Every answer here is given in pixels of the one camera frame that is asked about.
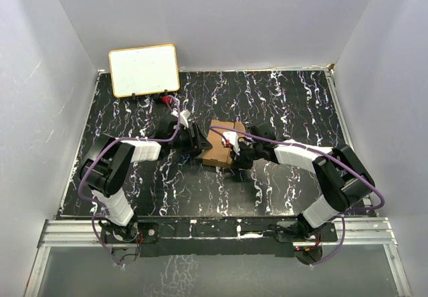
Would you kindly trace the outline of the brown cardboard box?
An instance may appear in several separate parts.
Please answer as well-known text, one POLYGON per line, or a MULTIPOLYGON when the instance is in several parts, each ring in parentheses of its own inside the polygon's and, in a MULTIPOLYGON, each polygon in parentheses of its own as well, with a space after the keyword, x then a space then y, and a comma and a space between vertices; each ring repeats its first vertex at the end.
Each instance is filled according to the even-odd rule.
MULTIPOLYGON (((212 120, 210 126, 223 126, 245 132, 244 125, 239 121, 223 122, 212 120)), ((210 130, 207 140, 211 143, 212 148, 204 151, 203 164, 211 167, 231 168, 231 152, 233 150, 225 146, 223 137, 210 130)))

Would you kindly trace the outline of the red black stamp toy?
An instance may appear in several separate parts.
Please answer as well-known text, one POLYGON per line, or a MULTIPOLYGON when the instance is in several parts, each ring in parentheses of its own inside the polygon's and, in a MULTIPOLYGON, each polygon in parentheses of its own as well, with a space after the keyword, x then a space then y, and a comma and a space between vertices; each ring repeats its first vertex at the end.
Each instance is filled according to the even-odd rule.
POLYGON ((154 101, 163 104, 170 104, 169 93, 165 90, 164 92, 158 93, 154 95, 154 101))

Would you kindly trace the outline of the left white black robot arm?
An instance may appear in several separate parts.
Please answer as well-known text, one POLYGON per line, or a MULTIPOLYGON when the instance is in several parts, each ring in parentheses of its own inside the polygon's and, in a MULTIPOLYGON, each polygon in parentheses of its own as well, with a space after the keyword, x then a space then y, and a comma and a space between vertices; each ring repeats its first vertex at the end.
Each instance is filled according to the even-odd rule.
POLYGON ((89 186, 96 202, 106 211, 107 220, 116 226, 116 237, 130 243, 138 235, 138 226, 131 222, 134 211, 122 188, 130 165, 159 161, 172 149, 197 157, 212 148, 198 124, 173 114, 160 120, 152 138, 114 138, 103 134, 80 165, 79 196, 83 195, 83 186, 89 186))

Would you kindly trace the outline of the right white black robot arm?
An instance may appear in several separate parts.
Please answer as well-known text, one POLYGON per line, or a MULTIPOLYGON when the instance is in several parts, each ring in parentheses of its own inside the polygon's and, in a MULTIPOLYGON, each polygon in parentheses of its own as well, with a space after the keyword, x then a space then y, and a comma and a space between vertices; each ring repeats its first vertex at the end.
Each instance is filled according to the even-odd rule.
POLYGON ((344 213, 374 189, 375 182, 348 144, 311 146, 292 139, 280 141, 265 124, 253 125, 248 133, 224 132, 222 143, 231 148, 232 167, 250 169, 263 159, 314 174, 321 196, 297 216, 286 233, 314 241, 322 227, 344 213))

